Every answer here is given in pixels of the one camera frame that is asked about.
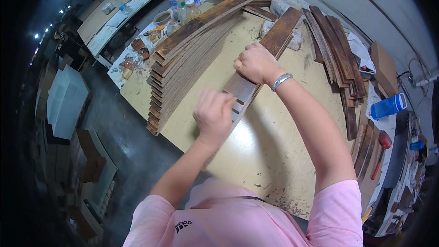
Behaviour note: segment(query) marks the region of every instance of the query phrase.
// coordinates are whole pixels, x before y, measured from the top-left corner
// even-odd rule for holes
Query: person
[[[205,161],[232,126],[230,94],[203,91],[193,114],[200,133],[134,211],[124,246],[362,246],[361,195],[348,147],[326,109],[259,43],[246,46],[234,68],[270,87],[293,118],[316,169],[306,235],[285,211],[255,193],[209,178],[176,210]]]

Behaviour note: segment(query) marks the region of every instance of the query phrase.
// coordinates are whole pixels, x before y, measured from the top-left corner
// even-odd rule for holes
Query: silver bracelet
[[[284,82],[285,80],[289,79],[289,78],[293,78],[293,76],[291,74],[283,74],[281,75],[273,84],[273,86],[271,87],[271,91],[276,91],[277,86],[279,86],[282,82]]]

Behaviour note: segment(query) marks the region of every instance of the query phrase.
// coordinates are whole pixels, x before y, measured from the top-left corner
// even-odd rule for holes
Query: adidas logo
[[[183,221],[179,222],[177,225],[175,225],[175,229],[177,230],[177,233],[182,230],[184,227],[188,227],[190,224],[192,224],[191,221]]]

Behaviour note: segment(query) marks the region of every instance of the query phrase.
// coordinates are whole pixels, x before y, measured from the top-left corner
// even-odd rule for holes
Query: white wall
[[[318,6],[322,12],[333,15],[342,20],[348,29],[354,30],[337,15],[328,5],[337,9],[348,17],[372,41],[380,42],[395,61],[398,74],[408,70],[408,63],[415,54],[409,44],[403,39],[401,34],[392,24],[379,12],[368,0],[305,0],[312,5]],[[375,0],[402,29],[414,47],[420,52],[422,58],[433,75],[438,74],[438,63],[436,51],[431,40],[431,36],[414,0]],[[415,81],[421,80],[422,71],[416,61],[411,65]],[[423,93],[420,89],[413,89],[407,77],[404,75],[403,83],[406,86],[409,96],[416,107],[422,100]],[[428,89],[427,97],[416,108],[422,133],[427,138],[429,146],[433,144],[433,134],[431,129],[431,95],[433,84]]]

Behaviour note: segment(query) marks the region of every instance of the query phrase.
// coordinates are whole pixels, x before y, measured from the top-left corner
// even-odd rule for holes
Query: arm
[[[150,195],[159,195],[178,207],[206,160],[227,138],[232,127],[232,95],[210,90],[201,93],[194,118],[200,134],[194,144],[158,180]]]
[[[234,67],[251,81],[270,87],[287,73],[259,43],[246,46]],[[290,112],[316,169],[315,194],[339,181],[356,179],[348,146],[326,109],[293,78],[281,83],[276,93]]]

